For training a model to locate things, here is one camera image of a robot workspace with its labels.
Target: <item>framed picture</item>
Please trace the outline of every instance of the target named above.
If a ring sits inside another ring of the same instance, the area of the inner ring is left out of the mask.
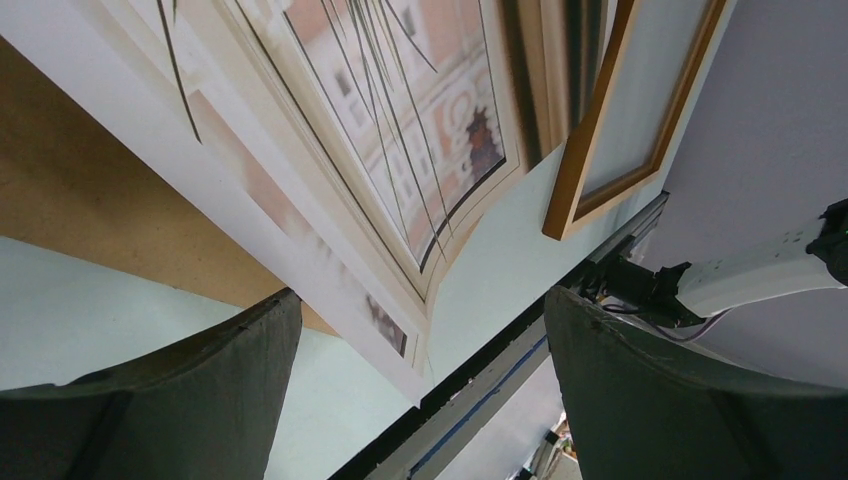
[[[439,281],[526,171],[495,5],[74,5],[273,222],[266,266],[417,401]]]
[[[619,0],[585,116],[566,142],[543,233],[562,239],[660,172],[732,0]],[[603,158],[603,162],[594,161]]]

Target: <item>wooden frame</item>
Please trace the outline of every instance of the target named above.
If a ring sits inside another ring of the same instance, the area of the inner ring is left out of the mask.
[[[602,129],[608,120],[611,99],[621,82],[629,80],[622,78],[624,59],[631,47],[637,23],[644,20],[639,14],[645,1],[619,0],[591,104],[566,142],[562,164],[542,227],[545,235],[557,240],[563,239],[570,232],[598,218],[653,181],[665,162],[670,160],[668,148],[678,129],[681,113],[689,99],[695,78],[702,68],[704,54],[715,40],[719,18],[729,11],[728,6],[734,3],[728,0],[705,1],[699,26],[693,32],[689,53],[668,97],[664,120],[655,134],[653,148],[645,162],[587,194],[584,192],[584,185],[601,141]]]

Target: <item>light blue wall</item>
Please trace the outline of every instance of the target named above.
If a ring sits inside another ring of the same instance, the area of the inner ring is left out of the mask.
[[[0,389],[64,384],[239,311],[0,237]],[[327,478],[410,406],[343,340],[304,330],[267,478]]]

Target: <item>painting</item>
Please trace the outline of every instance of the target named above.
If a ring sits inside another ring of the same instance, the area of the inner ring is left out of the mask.
[[[517,128],[496,100],[499,32],[484,31],[482,4],[240,4],[387,253],[431,301],[480,199],[523,174],[505,153]]]
[[[410,357],[407,345],[417,342],[417,332],[405,332],[386,313],[245,145],[243,135],[228,119],[229,112],[218,107],[223,105],[220,98],[232,93],[216,81],[215,65],[206,61],[208,52],[198,39],[185,34],[188,29],[183,28],[179,36],[172,35],[180,20],[176,16],[167,18],[173,15],[168,7],[162,2],[157,5],[143,0],[85,2],[80,6],[126,61],[147,79],[148,86],[175,113],[186,116],[197,141],[209,150],[209,161],[222,162],[268,218],[297,245],[298,255],[308,259],[310,268],[325,279],[326,291],[347,306],[350,316],[345,320],[362,319],[397,355]],[[175,54],[173,42],[177,40],[183,48],[175,65],[168,54]],[[339,321],[325,320],[331,324]]]

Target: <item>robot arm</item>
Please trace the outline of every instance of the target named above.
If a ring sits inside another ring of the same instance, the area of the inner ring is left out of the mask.
[[[741,305],[806,290],[848,286],[848,199],[774,240],[729,257],[652,272],[617,256],[607,295],[666,328],[688,327]]]

